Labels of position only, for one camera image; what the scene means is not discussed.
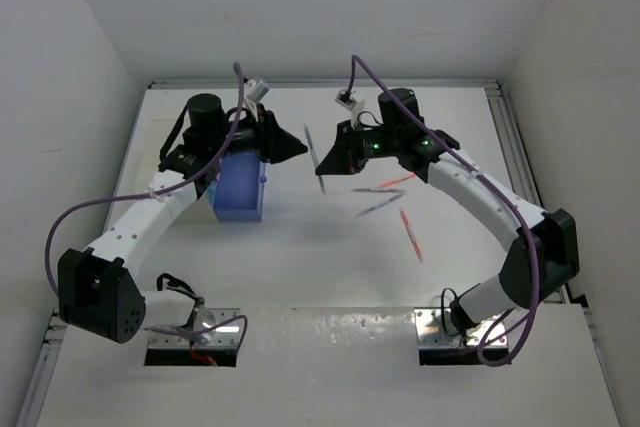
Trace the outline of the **dark blue gel pen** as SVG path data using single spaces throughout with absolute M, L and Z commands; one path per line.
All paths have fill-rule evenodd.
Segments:
M 380 194 L 400 194 L 406 193 L 403 189 L 391 189 L 391 188 L 354 188 L 351 189 L 354 193 L 380 193 Z

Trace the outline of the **green gel pen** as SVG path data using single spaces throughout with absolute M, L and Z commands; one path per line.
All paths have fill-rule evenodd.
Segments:
M 310 129 L 309 129 L 307 124 L 303 124 L 303 129 L 304 129 L 304 134 L 305 134 L 306 141 L 307 141 L 307 144 L 308 144 L 309 154 L 310 154 L 312 162 L 313 162 L 314 173 L 316 174 L 316 178 L 318 180 L 321 193 L 324 196 L 324 195 L 326 195 L 326 187 L 325 187 L 324 180 L 323 180 L 322 176 L 320 176 L 319 174 L 317 174 L 315 172 L 315 170 L 319 166 L 319 160 L 318 160 L 317 153 L 316 153 L 316 150 L 315 150 L 315 147 L 314 147 L 314 144 L 313 144 L 313 140 L 312 140 L 312 137 L 311 137 Z

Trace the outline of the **blue transparent drawer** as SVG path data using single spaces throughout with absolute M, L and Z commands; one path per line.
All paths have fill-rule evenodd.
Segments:
M 261 222 L 265 185 L 265 164 L 257 154 L 237 153 L 222 160 L 207 199 L 221 223 Z

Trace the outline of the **orange gel pen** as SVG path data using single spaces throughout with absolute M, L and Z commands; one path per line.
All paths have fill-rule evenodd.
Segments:
M 400 178 L 396 178 L 396 179 L 392 179 L 392 180 L 389 180 L 389 181 L 385 181 L 385 182 L 379 184 L 377 187 L 378 188 L 382 188 L 382 189 L 389 188 L 389 187 L 398 185 L 400 183 L 406 182 L 408 180 L 411 180 L 411 179 L 413 179 L 415 177 L 416 177 L 416 174 L 415 173 L 411 173 L 409 175 L 406 175 L 406 176 L 403 176 L 403 177 L 400 177 Z

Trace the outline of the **pink gel pen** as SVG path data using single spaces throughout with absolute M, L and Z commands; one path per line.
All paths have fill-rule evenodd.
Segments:
M 415 232 L 414 232 L 414 230 L 412 228 L 412 225 L 411 225 L 411 222 L 409 220 L 409 217 L 407 216 L 406 212 L 402 208 L 399 209 L 399 214 L 400 214 L 401 220 L 403 222 L 405 231 L 406 231 L 406 233 L 407 233 L 407 235 L 409 237 L 409 241 L 410 241 L 410 243 L 412 245 L 412 248 L 414 250 L 414 253 L 415 253 L 418 261 L 420 263 L 422 263 L 424 261 L 423 253 L 422 253 L 421 247 L 419 245 L 419 242 L 418 242 L 418 240 L 417 240 L 417 238 L 415 236 Z

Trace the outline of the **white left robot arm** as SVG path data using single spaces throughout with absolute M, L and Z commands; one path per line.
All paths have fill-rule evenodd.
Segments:
M 158 169 L 146 191 L 83 250 L 60 258 L 58 300 L 61 319 L 122 344 L 140 330 L 196 337 L 204 300 L 172 277 L 168 287 L 143 291 L 140 267 L 174 221 L 216 183 L 231 155 L 254 153 L 277 164 L 305 154 L 306 146 L 279 126 L 272 111 L 242 98 L 224 110 L 214 94 L 191 97 L 159 152 Z

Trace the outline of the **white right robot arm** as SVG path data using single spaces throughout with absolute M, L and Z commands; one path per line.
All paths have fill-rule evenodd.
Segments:
M 335 143 L 317 167 L 318 175 L 355 175 L 372 159 L 394 157 L 458 202 L 505 250 L 498 274 L 451 302 L 450 322 L 458 333 L 516 307 L 529 308 L 533 294 L 544 300 L 577 276 L 574 218 L 563 209 L 550 213 L 483 173 L 445 131 L 426 132 L 412 90 L 380 94 L 382 121 L 375 126 L 360 123 L 364 103 L 355 94 L 343 89 L 336 101 L 351 117 L 338 123 Z

